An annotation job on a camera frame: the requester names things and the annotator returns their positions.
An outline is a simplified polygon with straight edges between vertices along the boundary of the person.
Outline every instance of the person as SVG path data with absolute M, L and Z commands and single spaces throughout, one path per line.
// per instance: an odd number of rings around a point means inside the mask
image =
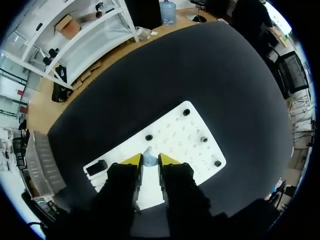
M 273 26 L 264 3 L 266 0 L 238 0 L 232 13 L 231 24 L 260 55 L 263 52 L 263 46 L 259 40 L 262 24 L 265 24 L 279 38 L 282 37 L 282 34 Z

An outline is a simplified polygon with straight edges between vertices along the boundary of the white shelf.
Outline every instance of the white shelf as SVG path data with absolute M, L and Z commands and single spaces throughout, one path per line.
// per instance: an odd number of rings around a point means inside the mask
M 67 83 L 71 85 L 95 61 L 133 36 L 132 32 L 120 25 L 118 29 L 102 27 L 89 37 L 85 37 L 86 39 L 74 49 L 67 61 Z
M 58 9 L 58 11 L 56 12 L 56 14 L 51 15 L 42 25 L 42 27 L 33 35 L 33 37 L 31 38 L 30 41 L 28 41 L 27 43 L 27 48 L 22 56 L 22 61 L 25 61 L 31 48 L 33 47 L 33 45 L 35 44 L 35 42 L 37 41 L 37 39 L 40 37 L 40 35 L 45 31 L 46 27 L 49 26 L 51 24 L 51 22 L 53 22 L 57 16 L 59 16 L 59 14 L 61 14 L 68 6 L 70 6 L 74 1 L 76 0 L 68 0 L 67 2 L 64 2 L 61 7 Z
M 62 34 L 57 33 L 56 34 L 56 38 L 57 39 L 61 39 L 63 38 L 62 41 L 65 41 L 66 44 L 59 48 L 59 53 L 57 54 L 57 56 L 52 60 L 51 64 L 47 67 L 47 69 L 45 70 L 46 74 L 49 74 L 50 71 L 53 69 L 53 67 L 57 64 L 57 62 L 66 54 L 66 52 L 72 48 L 72 46 L 75 43 L 78 43 L 78 41 L 84 37 L 86 34 L 88 34 L 90 31 L 92 31 L 94 28 L 96 28 L 97 26 L 99 26 L 100 24 L 102 24 L 104 21 L 106 21 L 107 19 L 121 13 L 123 11 L 123 9 L 121 7 L 114 9 L 108 13 L 106 13 L 105 15 L 103 15 L 101 18 L 95 20 L 95 21 L 89 21 L 85 24 L 83 24 L 81 27 L 82 29 L 80 30 L 80 32 L 75 35 L 71 40 L 65 40 L 65 37 L 62 36 Z

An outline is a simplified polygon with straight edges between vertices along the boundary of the black bag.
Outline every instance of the black bag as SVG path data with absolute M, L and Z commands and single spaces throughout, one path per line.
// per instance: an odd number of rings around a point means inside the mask
M 64 66 L 58 66 L 55 68 L 56 73 L 60 76 L 60 78 L 67 83 L 67 69 Z M 52 91 L 52 96 L 51 99 L 52 101 L 56 103 L 63 103 L 65 102 L 69 96 L 73 93 L 74 91 L 63 87 L 57 83 L 53 83 L 53 91 Z

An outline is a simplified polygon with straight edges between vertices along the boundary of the white pegboard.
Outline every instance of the white pegboard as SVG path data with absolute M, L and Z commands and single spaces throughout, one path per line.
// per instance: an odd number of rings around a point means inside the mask
M 147 141 L 147 135 L 152 135 L 152 140 Z M 107 170 L 89 176 L 86 168 L 98 160 L 105 160 L 110 167 L 113 163 L 121 163 L 138 153 L 143 153 L 149 146 L 152 147 L 152 155 L 156 157 L 163 153 L 181 163 L 188 163 L 194 170 L 193 179 L 197 185 L 211 178 L 226 165 L 226 159 L 209 128 L 191 102 L 184 101 L 134 136 L 84 166 L 83 170 L 99 192 L 108 179 Z M 163 202 L 158 166 L 144 166 L 137 201 L 139 208 L 143 210 Z

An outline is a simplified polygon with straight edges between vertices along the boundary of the floor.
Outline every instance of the floor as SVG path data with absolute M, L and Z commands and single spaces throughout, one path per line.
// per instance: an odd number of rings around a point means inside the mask
M 88 85 L 94 81 L 101 73 L 103 73 L 108 67 L 115 63 L 120 58 L 124 57 L 131 51 L 156 40 L 166 34 L 174 32 L 176 30 L 186 28 L 195 24 L 196 22 L 188 20 L 185 16 L 196 12 L 195 8 L 181 9 L 177 11 L 176 23 L 171 26 L 162 25 L 154 29 L 158 32 L 156 36 L 151 36 L 147 41 L 134 42 L 133 40 L 127 41 L 116 47 L 112 51 L 104 55 L 101 60 L 101 67 L 95 70 L 90 77 L 88 77 L 83 85 L 74 91 L 70 98 L 64 103 L 57 103 L 51 100 L 54 83 L 45 78 L 40 82 L 36 93 L 34 93 L 28 108 L 27 114 L 27 127 L 30 130 L 39 131 L 47 134 L 51 126 L 55 123 L 58 117 L 64 112 L 66 107 L 88 87 Z M 216 18 L 207 12 L 200 11 L 201 16 L 205 17 L 208 22 L 216 21 Z

